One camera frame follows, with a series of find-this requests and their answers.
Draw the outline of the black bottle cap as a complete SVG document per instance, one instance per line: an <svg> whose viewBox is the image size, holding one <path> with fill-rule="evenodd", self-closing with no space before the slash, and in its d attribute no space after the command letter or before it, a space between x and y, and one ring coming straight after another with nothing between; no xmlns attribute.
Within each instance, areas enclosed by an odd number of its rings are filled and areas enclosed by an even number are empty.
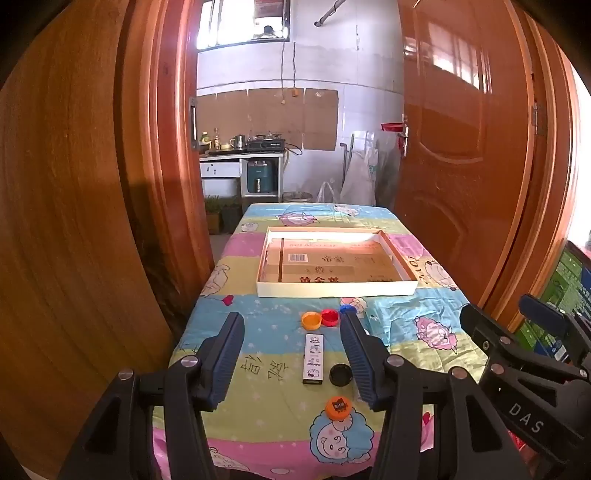
<svg viewBox="0 0 591 480"><path fill-rule="evenodd" d="M329 381L335 387L346 387L353 380L353 371L348 364L339 363L332 366L329 370Z"/></svg>

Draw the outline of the blue bottle cap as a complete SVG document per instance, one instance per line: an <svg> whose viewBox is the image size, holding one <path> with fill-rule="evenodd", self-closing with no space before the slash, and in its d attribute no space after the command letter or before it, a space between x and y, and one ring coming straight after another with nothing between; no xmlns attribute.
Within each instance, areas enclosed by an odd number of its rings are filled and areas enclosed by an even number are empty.
<svg viewBox="0 0 591 480"><path fill-rule="evenodd" d="M342 304L339 307L339 313L341 315L346 315L346 314L356 315L358 313L358 311L356 310L356 307L351 304Z"/></svg>

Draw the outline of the red bottle cap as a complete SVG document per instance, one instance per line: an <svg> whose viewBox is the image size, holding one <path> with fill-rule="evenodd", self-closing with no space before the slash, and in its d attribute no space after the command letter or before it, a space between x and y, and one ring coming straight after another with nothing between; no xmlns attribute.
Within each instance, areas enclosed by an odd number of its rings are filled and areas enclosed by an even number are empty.
<svg viewBox="0 0 591 480"><path fill-rule="evenodd" d="M339 324L339 311L335 309L325 309L321 312L322 326L335 327Z"/></svg>

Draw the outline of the white cartoon rectangular box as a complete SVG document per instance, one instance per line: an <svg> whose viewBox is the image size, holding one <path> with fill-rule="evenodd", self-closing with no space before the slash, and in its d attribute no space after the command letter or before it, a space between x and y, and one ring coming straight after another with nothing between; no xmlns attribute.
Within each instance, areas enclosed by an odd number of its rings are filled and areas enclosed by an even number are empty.
<svg viewBox="0 0 591 480"><path fill-rule="evenodd" d="M304 384L321 385L324 381L325 337L308 333L304 338L304 366L301 381Z"/></svg>

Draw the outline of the orange cap with label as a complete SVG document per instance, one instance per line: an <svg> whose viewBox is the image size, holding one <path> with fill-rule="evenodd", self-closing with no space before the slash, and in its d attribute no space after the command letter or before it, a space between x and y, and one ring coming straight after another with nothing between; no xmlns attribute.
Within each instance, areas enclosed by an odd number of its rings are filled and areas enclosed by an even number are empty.
<svg viewBox="0 0 591 480"><path fill-rule="evenodd" d="M338 395L325 402L325 415L331 421L345 421L351 415L352 403L346 396Z"/></svg>

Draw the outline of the plain orange bottle cap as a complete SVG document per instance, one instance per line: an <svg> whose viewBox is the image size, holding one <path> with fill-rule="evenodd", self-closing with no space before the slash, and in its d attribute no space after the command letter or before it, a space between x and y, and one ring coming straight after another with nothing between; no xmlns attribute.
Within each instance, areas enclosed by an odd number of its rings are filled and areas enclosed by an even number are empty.
<svg viewBox="0 0 591 480"><path fill-rule="evenodd" d="M322 315L315 311L308 311L301 314L301 327L307 331L315 331L322 326Z"/></svg>

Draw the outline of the green cardboard carton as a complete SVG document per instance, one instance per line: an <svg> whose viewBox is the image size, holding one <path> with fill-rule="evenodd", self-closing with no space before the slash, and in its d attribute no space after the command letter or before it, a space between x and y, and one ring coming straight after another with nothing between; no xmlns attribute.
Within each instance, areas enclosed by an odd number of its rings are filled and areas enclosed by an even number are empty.
<svg viewBox="0 0 591 480"><path fill-rule="evenodd" d="M579 312L590 318L590 254L568 241L541 295L541 301L567 313ZM526 350L567 361L561 340L533 321L525 319L515 332Z"/></svg>

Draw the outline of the shallow orange-rimmed cardboard tray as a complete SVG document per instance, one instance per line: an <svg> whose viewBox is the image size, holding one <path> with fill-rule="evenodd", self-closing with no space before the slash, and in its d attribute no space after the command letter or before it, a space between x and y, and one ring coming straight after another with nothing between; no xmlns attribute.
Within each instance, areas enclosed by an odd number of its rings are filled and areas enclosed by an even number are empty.
<svg viewBox="0 0 591 480"><path fill-rule="evenodd" d="M418 284L381 229L270 227L256 273L264 298L409 296Z"/></svg>

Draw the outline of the potted green plant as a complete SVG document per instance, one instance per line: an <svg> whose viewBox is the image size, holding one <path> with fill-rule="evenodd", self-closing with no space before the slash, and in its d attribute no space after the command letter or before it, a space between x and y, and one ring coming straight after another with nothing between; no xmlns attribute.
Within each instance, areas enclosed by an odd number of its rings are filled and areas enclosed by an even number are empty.
<svg viewBox="0 0 591 480"><path fill-rule="evenodd" d="M242 219L242 203L237 197L207 196L204 199L208 233L232 234Z"/></svg>

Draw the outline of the brown wooden door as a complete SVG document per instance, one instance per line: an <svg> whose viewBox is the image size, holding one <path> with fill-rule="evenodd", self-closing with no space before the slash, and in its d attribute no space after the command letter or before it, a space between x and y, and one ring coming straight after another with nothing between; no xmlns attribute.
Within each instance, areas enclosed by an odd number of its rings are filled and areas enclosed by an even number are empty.
<svg viewBox="0 0 591 480"><path fill-rule="evenodd" d="M408 150L394 211L468 299L485 303L522 217L534 85L508 1L403 1Z"/></svg>

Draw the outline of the white plastic sack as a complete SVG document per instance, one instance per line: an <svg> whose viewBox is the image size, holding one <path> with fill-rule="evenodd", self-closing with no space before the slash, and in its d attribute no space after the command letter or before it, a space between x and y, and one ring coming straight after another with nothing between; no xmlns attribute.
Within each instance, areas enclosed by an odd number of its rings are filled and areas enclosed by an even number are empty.
<svg viewBox="0 0 591 480"><path fill-rule="evenodd" d="M365 153L353 153L349 162L341 201L351 205L374 206L376 204L376 178L379 151L369 149Z"/></svg>

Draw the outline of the white kitchen counter cabinet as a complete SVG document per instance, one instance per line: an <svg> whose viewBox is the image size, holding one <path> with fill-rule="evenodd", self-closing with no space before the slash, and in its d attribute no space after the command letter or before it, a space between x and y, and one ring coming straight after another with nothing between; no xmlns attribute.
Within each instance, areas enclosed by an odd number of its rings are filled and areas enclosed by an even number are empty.
<svg viewBox="0 0 591 480"><path fill-rule="evenodd" d="M287 153L245 153L204 156L199 160L205 197L238 199L243 207L256 202L280 203ZM266 191L249 186L249 166L269 165L271 186Z"/></svg>

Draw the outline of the teal air fryer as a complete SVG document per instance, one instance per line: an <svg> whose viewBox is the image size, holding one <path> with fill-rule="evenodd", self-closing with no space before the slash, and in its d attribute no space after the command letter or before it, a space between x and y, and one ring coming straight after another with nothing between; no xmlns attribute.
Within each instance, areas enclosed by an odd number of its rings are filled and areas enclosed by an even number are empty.
<svg viewBox="0 0 591 480"><path fill-rule="evenodd" d="M273 193L273 162L270 160L252 160L246 166L247 190L249 193Z"/></svg>

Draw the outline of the black gas stove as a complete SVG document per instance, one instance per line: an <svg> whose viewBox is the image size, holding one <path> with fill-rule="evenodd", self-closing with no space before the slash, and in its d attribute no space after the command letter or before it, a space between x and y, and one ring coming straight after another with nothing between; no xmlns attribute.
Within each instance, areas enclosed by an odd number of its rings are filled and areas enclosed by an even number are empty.
<svg viewBox="0 0 591 480"><path fill-rule="evenodd" d="M286 149L286 140L280 135L256 135L245 142L247 153L277 153Z"/></svg>

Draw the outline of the cardboard wall panel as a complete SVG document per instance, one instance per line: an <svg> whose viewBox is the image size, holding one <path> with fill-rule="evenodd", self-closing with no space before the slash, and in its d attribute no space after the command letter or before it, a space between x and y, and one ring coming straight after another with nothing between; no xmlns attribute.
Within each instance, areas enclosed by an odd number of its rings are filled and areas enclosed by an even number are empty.
<svg viewBox="0 0 591 480"><path fill-rule="evenodd" d="M304 150L337 146L339 93L315 88L260 88L197 98L197 135L228 144L238 135L277 134Z"/></svg>

